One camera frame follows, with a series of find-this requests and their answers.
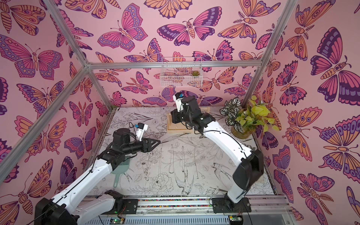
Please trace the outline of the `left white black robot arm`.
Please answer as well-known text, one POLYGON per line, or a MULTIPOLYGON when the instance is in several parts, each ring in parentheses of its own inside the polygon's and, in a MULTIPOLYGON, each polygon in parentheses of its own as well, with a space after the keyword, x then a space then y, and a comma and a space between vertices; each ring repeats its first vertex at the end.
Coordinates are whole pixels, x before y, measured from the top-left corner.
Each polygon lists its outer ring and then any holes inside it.
POLYGON ((151 152, 161 144, 160 140, 143 138, 145 131, 146 128, 138 128, 136 134, 128 128, 114 131, 113 141, 96 157, 89 169, 53 198, 43 198, 37 203, 35 216, 30 224, 79 225, 111 211, 115 203, 121 203, 122 194, 107 191, 100 199, 79 205, 86 195, 122 162, 135 157, 138 152, 151 152))

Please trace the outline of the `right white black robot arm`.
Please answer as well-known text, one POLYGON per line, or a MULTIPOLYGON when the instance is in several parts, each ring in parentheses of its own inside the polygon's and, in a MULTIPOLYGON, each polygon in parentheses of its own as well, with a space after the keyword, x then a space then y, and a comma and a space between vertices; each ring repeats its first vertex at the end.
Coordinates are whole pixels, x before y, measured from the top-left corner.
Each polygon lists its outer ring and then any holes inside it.
POLYGON ((252 150, 226 132, 209 113, 201 112, 194 96, 178 92, 173 96, 177 109, 171 111, 172 123, 183 123, 213 141, 237 166, 232 175, 233 185, 226 199, 233 204, 240 202, 252 185, 264 174, 263 153, 252 150))

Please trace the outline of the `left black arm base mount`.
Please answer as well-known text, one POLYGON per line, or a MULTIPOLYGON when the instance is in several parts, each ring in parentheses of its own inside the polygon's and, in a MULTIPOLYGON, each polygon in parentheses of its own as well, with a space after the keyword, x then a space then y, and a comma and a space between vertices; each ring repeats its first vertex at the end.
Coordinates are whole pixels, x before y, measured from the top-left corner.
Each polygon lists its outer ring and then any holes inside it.
POLYGON ((116 192, 114 190, 109 190, 104 193, 105 195, 110 195, 111 200, 114 200, 112 208, 105 212, 105 215, 110 214, 136 214, 139 199, 129 199, 125 198, 124 195, 116 192))

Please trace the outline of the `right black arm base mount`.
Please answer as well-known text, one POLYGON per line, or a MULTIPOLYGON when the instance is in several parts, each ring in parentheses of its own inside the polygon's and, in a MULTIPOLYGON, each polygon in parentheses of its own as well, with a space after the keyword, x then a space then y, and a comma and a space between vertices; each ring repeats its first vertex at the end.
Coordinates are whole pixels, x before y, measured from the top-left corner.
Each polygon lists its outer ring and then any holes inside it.
POLYGON ((227 196, 215 197, 209 200, 214 213, 252 212, 249 199, 244 197, 238 203, 233 203, 227 196))

